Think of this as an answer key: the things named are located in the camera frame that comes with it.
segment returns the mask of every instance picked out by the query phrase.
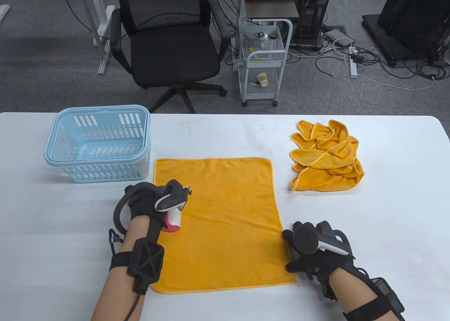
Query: flat orange towel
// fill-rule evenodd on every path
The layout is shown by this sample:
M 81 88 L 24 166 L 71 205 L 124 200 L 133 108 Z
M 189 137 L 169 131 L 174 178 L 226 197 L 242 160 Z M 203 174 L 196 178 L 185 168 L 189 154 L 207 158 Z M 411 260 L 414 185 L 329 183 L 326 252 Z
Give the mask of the flat orange towel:
M 161 233 L 164 265 L 154 291 L 164 294 L 292 284 L 273 189 L 262 158 L 159 159 L 156 185 L 191 186 L 181 229 Z
M 301 121 L 292 140 L 300 149 L 291 152 L 297 178 L 292 191 L 345 191 L 361 181 L 364 171 L 356 158 L 358 140 L 342 123 L 331 120 L 328 126 Z

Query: chair armrest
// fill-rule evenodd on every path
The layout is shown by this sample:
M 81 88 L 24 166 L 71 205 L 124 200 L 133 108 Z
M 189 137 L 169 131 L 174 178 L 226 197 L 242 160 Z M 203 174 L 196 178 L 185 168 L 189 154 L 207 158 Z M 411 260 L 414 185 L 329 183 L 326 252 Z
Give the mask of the chair armrest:
M 222 61 L 226 50 L 231 44 L 231 31 L 228 28 L 228 24 L 220 11 L 219 5 L 216 0 L 208 0 L 209 7 L 211 8 L 212 15 L 216 21 L 217 27 L 220 33 L 220 49 L 219 49 L 219 60 Z
M 113 57 L 122 65 L 122 67 L 131 74 L 131 67 L 127 61 L 127 58 L 122 51 L 122 20 L 120 17 L 120 8 L 115 9 L 111 15 L 111 53 Z

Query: forearm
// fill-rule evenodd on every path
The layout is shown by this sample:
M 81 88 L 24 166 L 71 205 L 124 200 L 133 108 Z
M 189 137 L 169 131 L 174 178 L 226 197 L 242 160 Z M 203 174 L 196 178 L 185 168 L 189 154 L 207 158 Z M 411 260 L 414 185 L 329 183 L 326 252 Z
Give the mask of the forearm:
M 135 241 L 147 236 L 150 218 L 134 218 L 119 252 L 132 251 Z M 127 274 L 126 267 L 113 268 L 106 279 L 91 321 L 123 321 L 133 306 L 137 293 L 133 292 L 135 279 Z M 140 297 L 130 321 L 138 321 L 142 313 L 144 295 Z
M 347 271 L 344 271 L 342 268 L 338 268 L 330 275 L 329 282 L 339 301 L 339 304 L 346 314 L 372 300 L 375 300 L 377 297 L 376 293 L 373 292 L 363 281 Z M 377 320 L 398 321 L 392 311 L 381 316 Z

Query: floor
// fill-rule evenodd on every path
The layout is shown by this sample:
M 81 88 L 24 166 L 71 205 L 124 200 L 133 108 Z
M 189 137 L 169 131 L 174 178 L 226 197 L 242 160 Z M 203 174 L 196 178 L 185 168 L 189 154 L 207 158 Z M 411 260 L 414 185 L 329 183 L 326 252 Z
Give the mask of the floor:
M 361 16 L 380 12 L 385 1 L 331 0 L 326 24 L 345 25 L 357 45 L 373 48 L 361 26 Z M 87 22 L 80 0 L 69 2 L 81 20 Z M 150 106 L 164 92 L 165 88 L 138 87 L 113 58 L 106 74 L 97 75 L 99 58 L 92 36 L 73 17 L 64 0 L 0 0 L 0 4 L 5 3 L 11 9 L 0 25 L 0 112 L 55 112 L 70 106 L 130 103 Z M 118 5 L 117 0 L 105 3 Z M 223 84 L 228 96 L 194 93 L 191 99 L 200 114 L 430 115 L 437 117 L 450 133 L 450 79 L 436 82 L 426 90 L 406 91 L 361 77 L 350 79 L 344 63 L 334 59 L 324 59 L 319 64 L 335 77 L 319 72 L 313 59 L 287 66 L 276 108 L 268 101 L 242 107 L 237 76 L 224 63 L 219 75 L 209 82 Z M 408 75 L 399 70 L 403 69 L 397 69 L 398 75 Z M 402 88 L 425 88 L 431 84 L 419 77 L 396 79 L 378 65 L 359 72 Z M 159 112 L 185 113 L 187 109 L 180 98 L 174 97 Z

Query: light blue plastic basket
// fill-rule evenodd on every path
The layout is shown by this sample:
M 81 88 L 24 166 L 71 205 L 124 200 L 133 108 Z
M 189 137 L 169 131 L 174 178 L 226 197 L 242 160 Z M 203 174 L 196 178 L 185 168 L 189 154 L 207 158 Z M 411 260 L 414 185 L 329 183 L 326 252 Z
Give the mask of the light blue plastic basket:
M 140 105 L 68 108 L 53 120 L 44 157 L 77 183 L 148 176 L 150 113 Z

